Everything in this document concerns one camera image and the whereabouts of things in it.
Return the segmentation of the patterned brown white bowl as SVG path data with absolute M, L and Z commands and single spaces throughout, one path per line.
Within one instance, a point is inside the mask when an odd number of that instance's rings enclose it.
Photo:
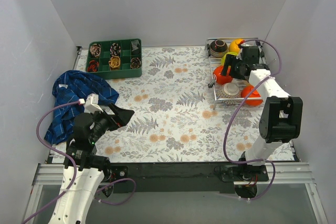
M 235 83 L 226 83 L 224 84 L 219 92 L 218 92 L 218 96 L 220 98 L 240 98 L 241 96 L 241 91 L 238 87 L 238 85 L 236 85 Z

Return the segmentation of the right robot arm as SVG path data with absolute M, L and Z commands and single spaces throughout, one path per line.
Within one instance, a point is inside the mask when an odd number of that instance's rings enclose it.
M 300 134 L 303 101 L 281 88 L 268 66 L 260 62 L 258 46 L 239 45 L 237 56 L 227 56 L 224 73 L 231 77 L 247 80 L 264 102 L 259 121 L 259 136 L 250 149 L 245 151 L 235 165 L 242 180 L 251 180 L 256 174 L 255 166 L 262 166 L 270 155 L 282 144 L 290 142 Z

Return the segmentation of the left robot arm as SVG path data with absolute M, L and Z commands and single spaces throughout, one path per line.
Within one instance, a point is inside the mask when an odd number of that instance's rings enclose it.
M 59 198 L 50 223 L 85 223 L 88 210 L 97 192 L 109 194 L 119 182 L 127 182 L 127 171 L 112 168 L 107 157 L 98 156 L 95 143 L 107 131 L 126 126 L 134 115 L 109 104 L 112 114 L 98 105 L 86 106 L 87 111 L 75 117 L 73 134 L 67 141 L 66 158 Z

